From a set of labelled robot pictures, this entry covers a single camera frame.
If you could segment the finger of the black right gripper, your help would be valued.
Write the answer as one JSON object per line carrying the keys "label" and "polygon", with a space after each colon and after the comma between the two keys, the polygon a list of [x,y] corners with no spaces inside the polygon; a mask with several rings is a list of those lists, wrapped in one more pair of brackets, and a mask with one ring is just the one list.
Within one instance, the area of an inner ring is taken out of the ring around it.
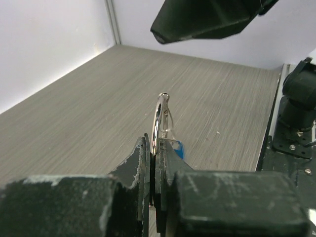
{"label": "finger of the black right gripper", "polygon": [[219,40],[242,32],[275,0],[166,0],[150,31],[160,44]]}

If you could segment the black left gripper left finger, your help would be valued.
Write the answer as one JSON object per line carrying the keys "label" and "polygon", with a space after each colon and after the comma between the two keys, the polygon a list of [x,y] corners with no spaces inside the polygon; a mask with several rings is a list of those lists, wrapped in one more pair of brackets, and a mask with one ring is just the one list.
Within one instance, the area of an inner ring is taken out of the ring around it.
{"label": "black left gripper left finger", "polygon": [[3,237],[146,237],[150,149],[147,135],[106,175],[32,175],[0,189]]}

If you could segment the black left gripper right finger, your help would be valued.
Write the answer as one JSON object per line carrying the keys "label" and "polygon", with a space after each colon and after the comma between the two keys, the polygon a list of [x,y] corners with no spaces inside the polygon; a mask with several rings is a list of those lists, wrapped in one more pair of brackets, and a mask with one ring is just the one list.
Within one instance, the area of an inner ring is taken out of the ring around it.
{"label": "black left gripper right finger", "polygon": [[308,237],[293,182],[275,171],[192,169],[167,139],[155,156],[157,232],[163,237]]}

